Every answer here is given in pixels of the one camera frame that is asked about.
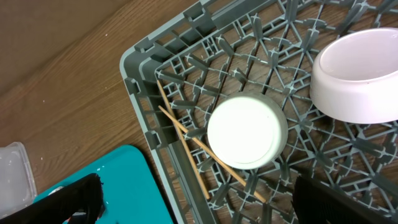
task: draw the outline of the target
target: white bowl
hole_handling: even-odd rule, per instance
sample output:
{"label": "white bowl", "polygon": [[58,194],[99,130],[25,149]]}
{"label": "white bowl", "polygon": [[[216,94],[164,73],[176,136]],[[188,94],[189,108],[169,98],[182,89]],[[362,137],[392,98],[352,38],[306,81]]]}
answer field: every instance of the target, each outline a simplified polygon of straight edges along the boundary
{"label": "white bowl", "polygon": [[211,149],[225,164],[255,169],[283,151],[287,122],[283,111],[269,97],[241,92],[217,106],[207,135]]}
{"label": "white bowl", "polygon": [[398,29],[355,32],[316,57],[310,96],[326,115],[350,123],[398,119]]}

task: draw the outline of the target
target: teal cutting board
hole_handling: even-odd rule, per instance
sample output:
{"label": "teal cutting board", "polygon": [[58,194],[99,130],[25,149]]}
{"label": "teal cutting board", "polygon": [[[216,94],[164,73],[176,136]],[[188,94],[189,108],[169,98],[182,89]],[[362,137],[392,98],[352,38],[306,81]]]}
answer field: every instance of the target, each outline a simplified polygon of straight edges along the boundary
{"label": "teal cutting board", "polygon": [[104,192],[104,215],[98,224],[173,223],[147,162],[133,146],[121,146],[38,195],[97,173]]}

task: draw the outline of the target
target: gray dish rack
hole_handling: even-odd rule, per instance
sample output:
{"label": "gray dish rack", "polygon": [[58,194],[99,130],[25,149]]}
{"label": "gray dish rack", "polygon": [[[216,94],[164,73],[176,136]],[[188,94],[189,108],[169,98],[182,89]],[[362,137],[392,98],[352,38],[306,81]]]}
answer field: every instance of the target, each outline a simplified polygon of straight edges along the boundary
{"label": "gray dish rack", "polygon": [[[344,123],[309,98],[311,67],[323,47],[357,30],[398,27],[396,21],[397,0],[202,0],[128,49],[121,75],[178,223],[298,223],[290,200],[300,174],[398,221],[397,121]],[[158,109],[164,102],[156,79],[191,130],[185,139],[209,201]],[[289,124],[281,156],[260,169],[237,170],[246,187],[189,142],[206,141],[211,112],[237,91],[271,97]],[[254,198],[255,190],[268,202]]]}

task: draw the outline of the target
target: wooden chopstick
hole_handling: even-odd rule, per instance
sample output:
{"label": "wooden chopstick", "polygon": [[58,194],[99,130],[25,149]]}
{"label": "wooden chopstick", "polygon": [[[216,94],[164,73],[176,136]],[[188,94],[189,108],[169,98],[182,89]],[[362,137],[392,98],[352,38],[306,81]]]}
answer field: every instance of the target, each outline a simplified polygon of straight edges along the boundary
{"label": "wooden chopstick", "polygon": [[[178,126],[183,132],[187,133],[188,129],[184,127],[179,121],[177,121],[171,114],[169,114],[163,107],[159,106],[159,109],[168,116],[174,124]],[[205,143],[201,142],[197,138],[192,138],[207,154],[209,154],[216,162],[218,162],[225,170],[227,170],[236,180],[239,181],[243,186],[246,186],[246,181],[239,176],[232,168],[226,165],[223,161],[221,161],[216,154],[212,150],[210,150]],[[267,200],[257,191],[254,192],[254,196],[256,196],[262,203],[265,203]]]}
{"label": "wooden chopstick", "polygon": [[163,98],[163,100],[164,100],[164,103],[166,104],[166,107],[167,107],[167,109],[168,109],[168,111],[169,111],[169,113],[170,113],[170,114],[168,114],[168,115],[170,115],[171,117],[174,118],[174,120],[173,120],[174,127],[175,127],[175,129],[177,130],[178,137],[180,138],[180,140],[181,140],[181,142],[182,142],[182,145],[184,146],[184,149],[185,149],[185,152],[187,153],[189,162],[191,163],[191,166],[192,166],[192,168],[193,168],[193,171],[194,171],[194,173],[195,173],[195,175],[196,175],[196,177],[197,177],[197,179],[198,179],[198,181],[199,181],[199,185],[200,185],[201,191],[202,191],[203,194],[205,195],[206,199],[210,199],[209,192],[207,191],[207,188],[206,188],[206,186],[205,186],[205,183],[204,183],[203,179],[201,178],[201,176],[200,176],[200,174],[199,174],[199,171],[198,171],[198,168],[197,168],[197,164],[196,164],[196,162],[193,160],[193,157],[192,157],[192,154],[191,154],[191,150],[189,150],[188,144],[187,144],[187,142],[185,141],[185,138],[184,138],[184,136],[183,136],[183,134],[182,134],[182,132],[181,132],[181,129],[178,128],[178,124],[180,124],[180,123],[179,123],[179,121],[177,121],[177,120],[175,119],[175,114],[174,114],[174,112],[173,112],[173,109],[172,109],[172,107],[170,106],[169,100],[167,99],[166,93],[164,92],[163,86],[162,86],[162,84],[160,83],[159,80],[157,81],[157,86],[159,87],[160,94],[162,95],[162,98]]}

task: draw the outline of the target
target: transparent container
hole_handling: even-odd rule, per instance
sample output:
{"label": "transparent container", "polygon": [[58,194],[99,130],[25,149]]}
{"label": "transparent container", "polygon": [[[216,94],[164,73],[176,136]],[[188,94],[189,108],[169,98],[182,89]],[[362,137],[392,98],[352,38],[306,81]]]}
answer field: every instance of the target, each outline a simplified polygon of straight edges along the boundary
{"label": "transparent container", "polygon": [[24,145],[14,142],[0,148],[0,219],[31,205],[36,196]]}

